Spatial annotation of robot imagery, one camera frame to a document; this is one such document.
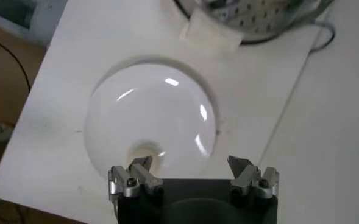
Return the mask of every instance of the white ceramic bowl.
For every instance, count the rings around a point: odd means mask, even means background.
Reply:
[[[158,177],[197,177],[213,151],[215,114],[203,89],[182,71],[140,64],[97,88],[84,133],[91,162],[105,178],[112,166],[146,155]]]

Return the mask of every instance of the white tabletop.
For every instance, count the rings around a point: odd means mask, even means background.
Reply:
[[[179,38],[179,18],[167,0],[68,1],[1,161],[0,198],[86,223],[115,222],[107,180],[85,150],[84,120],[100,80],[140,61],[187,69],[211,95],[220,134],[197,177],[232,178],[228,155],[258,162],[318,30],[211,55]]]
[[[281,173],[281,223],[359,223],[359,0],[328,20],[336,38],[309,57],[261,163]]]

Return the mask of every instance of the wire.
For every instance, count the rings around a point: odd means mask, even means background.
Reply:
[[[189,13],[187,13],[187,11],[185,10],[184,6],[182,5],[182,3],[179,2],[179,0],[174,0],[175,5],[177,5],[178,9],[180,10],[180,12],[182,12],[182,14],[184,15],[184,17],[189,20],[191,15]]]
[[[323,50],[328,45],[330,45],[330,43],[332,43],[332,41],[336,37],[336,29],[332,24],[325,22],[325,21],[322,21],[322,22],[312,21],[309,24],[314,25],[314,26],[319,26],[321,28],[325,28],[331,33],[331,37],[325,43],[321,44],[320,46],[314,47],[309,51],[309,54],[313,54],[313,53]]]
[[[26,214],[23,214],[22,213],[22,210],[21,210],[21,206],[19,206],[19,205],[15,205],[16,206],[16,211],[17,211],[17,213],[18,213],[18,215],[20,216],[20,222],[21,222],[21,224],[26,224],[26,222],[25,222],[25,215],[27,215],[27,213]]]
[[[25,215],[27,215],[27,213],[23,214],[19,205],[15,205],[15,207],[16,207],[16,210],[18,212],[18,216],[19,216],[18,219],[7,219],[7,218],[3,217],[0,214],[0,221],[2,223],[5,223],[5,224],[17,224],[17,223],[25,224]]]
[[[0,47],[3,48],[5,51],[7,51],[14,59],[15,61],[18,63],[18,66],[21,68],[23,76],[25,78],[26,81],[26,86],[27,86],[27,90],[28,92],[30,92],[30,90],[32,89],[30,82],[29,82],[29,78],[26,74],[25,69],[23,68],[21,62],[18,60],[18,58],[14,55],[14,53],[12,51],[10,51],[7,47],[5,47],[2,43],[0,43]]]
[[[277,37],[279,37],[282,33],[278,33],[274,36],[271,37],[267,37],[265,39],[260,39],[260,40],[242,40],[240,43],[240,46],[250,46],[250,45],[258,45],[258,44],[263,44],[265,42],[269,42],[271,40],[276,39]]]

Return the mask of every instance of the perforated metal strainer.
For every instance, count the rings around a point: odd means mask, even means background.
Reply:
[[[222,24],[244,32],[246,40],[264,40],[317,18],[333,0],[175,0],[191,16],[202,7]]]

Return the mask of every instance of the bolt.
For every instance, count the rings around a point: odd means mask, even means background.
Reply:
[[[266,179],[262,178],[259,181],[259,186],[263,187],[263,188],[268,188],[269,187],[269,182]]]
[[[156,187],[154,189],[154,195],[161,197],[165,193],[165,190],[162,187]]]
[[[136,186],[136,184],[137,184],[137,180],[134,177],[131,177],[126,181],[127,187],[134,187]]]
[[[235,187],[230,191],[230,193],[231,193],[231,196],[233,196],[233,197],[240,197],[241,196],[241,189]]]

